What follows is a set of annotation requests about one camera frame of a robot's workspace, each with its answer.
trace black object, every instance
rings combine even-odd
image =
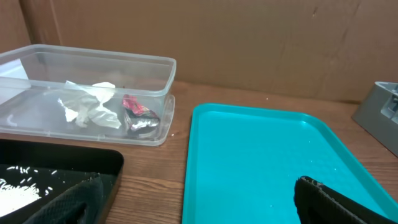
[[[30,167],[29,173],[32,175],[29,176],[37,183],[42,197],[1,217],[0,223],[27,222],[29,218],[54,206],[57,200],[66,202],[65,196],[74,197],[83,202],[80,206],[85,206],[77,206],[73,210],[63,204],[64,211],[68,211],[65,223],[71,220],[79,224],[104,223],[120,186],[123,164],[123,156],[113,150],[0,139],[0,178],[6,179],[8,184],[20,185],[21,176],[25,174],[6,169],[10,166]],[[48,186],[53,190],[44,195]],[[91,191],[90,195],[81,197],[88,190]],[[87,212],[89,204],[94,215],[79,214],[81,211]]]
[[[299,178],[294,192],[302,224],[397,224],[310,177]]]
[[[150,136],[160,124],[160,118],[153,111],[135,115],[132,110],[125,108],[125,112],[124,123],[129,136],[141,136],[141,138]]]
[[[71,187],[32,215],[24,224],[94,223],[103,200],[98,174]]]

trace tray rim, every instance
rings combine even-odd
[[[238,111],[256,111],[260,113],[266,113],[266,112],[271,112],[271,113],[279,113],[279,114],[287,114],[291,116],[296,116],[296,117],[301,117],[304,122],[307,122],[308,124],[312,125],[314,128],[323,128],[325,131],[332,137],[331,140],[334,140],[335,143],[338,145],[338,147],[342,150],[343,153],[345,153],[346,160],[350,160],[355,167],[358,168],[356,172],[360,172],[363,174],[361,176],[361,179],[359,180],[361,183],[363,183],[363,178],[367,179],[366,181],[369,182],[372,186],[372,191],[377,190],[379,196],[382,198],[375,198],[373,197],[374,195],[371,194],[371,197],[375,200],[377,204],[379,204],[380,209],[383,210],[383,212],[387,215],[388,218],[394,221],[398,221],[398,203],[384,190],[384,188],[379,184],[379,182],[369,173],[369,171],[360,163],[360,161],[353,155],[353,153],[341,142],[341,140],[338,138],[338,136],[329,128],[329,126],[323,122],[322,120],[306,113],[302,112],[296,112],[296,111],[285,111],[285,110],[272,110],[272,109],[266,109],[266,108],[258,108],[258,107],[250,107],[250,106],[237,106],[237,105],[226,105],[226,104],[219,104],[219,103],[204,103],[196,106],[193,110],[192,113],[192,122],[191,122],[191,128],[190,128],[190,139],[189,139],[189,144],[188,144],[188,153],[187,153],[187,168],[186,168],[186,174],[185,174],[185,187],[184,187],[184,196],[183,196],[183,211],[182,211],[182,224],[194,224],[195,222],[190,222],[191,219],[188,220],[188,218],[192,217],[187,217],[188,211],[188,206],[189,206],[189,196],[190,196],[190,191],[191,191],[191,173],[193,169],[192,165],[192,160],[193,160],[193,154],[197,151],[197,148],[195,146],[196,144],[196,138],[193,137],[195,136],[195,133],[197,131],[197,125],[198,125],[198,119],[200,115],[203,113],[207,112],[222,112],[222,113],[230,113],[225,110],[235,110],[238,109]],[[388,205],[381,206],[380,200],[383,200],[384,203],[388,203]]]
[[[7,138],[0,138],[0,146],[4,145],[4,144],[19,144],[19,146],[21,145],[25,145],[25,146],[35,146],[35,147],[46,147],[47,149],[44,150],[48,150],[49,147],[63,147],[65,150],[66,148],[71,149],[73,151],[100,151],[102,153],[107,153],[107,156],[110,154],[113,154],[112,157],[116,158],[119,160],[119,163],[117,165],[110,165],[110,166],[114,166],[113,170],[110,170],[109,172],[102,172],[103,174],[108,174],[108,175],[112,175],[116,178],[114,185],[112,186],[112,189],[108,195],[108,199],[105,201],[105,203],[103,204],[103,207],[101,210],[99,210],[99,214],[96,215],[96,221],[95,223],[105,223],[108,214],[111,210],[111,207],[113,206],[113,203],[115,201],[116,198],[116,194],[119,191],[120,185],[121,185],[121,179],[122,179],[122,174],[123,174],[123,168],[124,168],[124,163],[125,163],[125,159],[124,156],[121,152],[114,150],[114,149],[108,149],[106,147],[104,148],[100,148],[100,147],[94,147],[94,146],[78,146],[78,145],[69,145],[69,144],[60,144],[60,143],[52,143],[52,142],[37,142],[37,141],[26,141],[26,140],[15,140],[15,139],[7,139]],[[2,165],[9,165],[9,166],[13,166],[15,164],[10,164],[10,163],[4,163]],[[79,172],[84,172],[83,170],[80,169],[75,169],[75,171],[79,171]],[[50,197],[46,203],[48,203],[49,201],[51,201],[53,198],[55,197]],[[10,217],[7,217],[7,214],[3,217],[0,217],[0,220],[2,218],[6,218],[6,220],[2,220],[2,222],[8,223]]]

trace candy wrapper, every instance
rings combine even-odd
[[[124,95],[123,106],[126,109],[124,122],[131,134],[150,134],[160,124],[155,112],[138,103],[135,96]]]
[[[58,102],[65,109],[68,122],[75,120],[76,124],[82,128],[87,127],[89,120],[104,127],[118,129],[121,126],[118,115],[103,106],[114,95],[113,84],[104,82],[93,85],[106,87],[99,89],[85,88],[70,81],[67,81],[65,85],[69,88],[61,92]]]

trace white rice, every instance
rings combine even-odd
[[[39,190],[32,186],[11,186],[3,181],[0,185],[0,217],[18,210],[40,198]]]

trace black tray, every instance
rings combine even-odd
[[[104,186],[102,209],[95,223],[104,223],[120,186],[123,164],[122,154],[114,150],[0,139],[0,179],[17,186],[22,179],[32,177],[34,181],[29,184],[36,183],[42,197],[1,217],[0,223],[23,223],[66,189],[90,178],[93,172],[99,173]],[[29,173],[7,170],[10,166],[30,167]],[[45,196],[48,186],[53,190]]]

